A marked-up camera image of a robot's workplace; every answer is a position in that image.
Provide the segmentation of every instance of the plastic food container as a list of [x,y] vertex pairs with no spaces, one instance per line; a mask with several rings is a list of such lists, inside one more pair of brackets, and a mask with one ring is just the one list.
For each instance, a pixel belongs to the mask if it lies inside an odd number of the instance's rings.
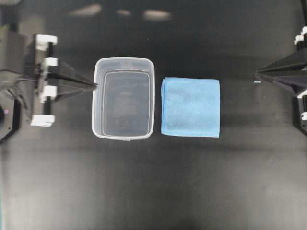
[[95,67],[92,129],[99,138],[136,140],[154,129],[154,65],[145,58],[109,57]]

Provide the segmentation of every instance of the blue towel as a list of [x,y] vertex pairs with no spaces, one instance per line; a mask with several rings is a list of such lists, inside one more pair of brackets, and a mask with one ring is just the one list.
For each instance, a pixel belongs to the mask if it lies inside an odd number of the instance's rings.
[[165,78],[161,95],[163,134],[181,137],[219,137],[218,80]]

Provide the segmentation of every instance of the black table surface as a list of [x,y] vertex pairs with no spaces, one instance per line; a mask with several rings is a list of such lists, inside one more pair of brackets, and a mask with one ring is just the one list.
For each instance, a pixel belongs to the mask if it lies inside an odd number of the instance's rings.
[[[23,0],[14,10],[20,33],[56,35],[56,56],[91,80],[101,58],[150,59],[155,121],[146,140],[97,138],[87,93],[54,104],[52,127],[23,122],[0,145],[4,229],[307,228],[307,137],[292,97],[253,84],[256,69],[295,51],[299,0]],[[220,138],[161,134],[164,77],[220,80]]]

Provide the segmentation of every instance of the white clip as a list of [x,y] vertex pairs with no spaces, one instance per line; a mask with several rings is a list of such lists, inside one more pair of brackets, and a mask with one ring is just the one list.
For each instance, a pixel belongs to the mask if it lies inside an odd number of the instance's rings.
[[41,127],[50,127],[55,121],[55,116],[53,115],[33,115],[31,125],[32,126],[41,126]]
[[307,89],[304,90],[304,91],[302,91],[302,92],[297,96],[297,98],[298,98],[298,99],[302,99],[303,96],[305,96],[305,95],[307,95]]
[[304,26],[301,32],[301,35],[304,36],[304,34],[307,33],[307,26]]
[[304,41],[304,36],[298,35],[295,37],[294,44],[297,45],[298,42],[303,42]]
[[44,59],[43,65],[47,66],[58,66],[58,59],[56,57],[47,57]]
[[55,46],[58,43],[58,37],[41,34],[36,35],[36,49],[46,51],[49,42]]
[[302,120],[307,121],[307,112],[302,113]]
[[57,96],[57,90],[58,88],[53,85],[45,85],[43,88],[43,91],[39,95],[40,102],[44,103],[47,99],[47,97],[51,97],[52,100],[54,100]]

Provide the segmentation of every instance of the blue microfiber towel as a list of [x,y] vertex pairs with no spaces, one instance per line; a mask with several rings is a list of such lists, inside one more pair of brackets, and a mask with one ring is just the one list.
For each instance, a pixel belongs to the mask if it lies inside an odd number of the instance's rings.
[[212,79],[165,78],[161,132],[170,136],[220,136],[220,83]]

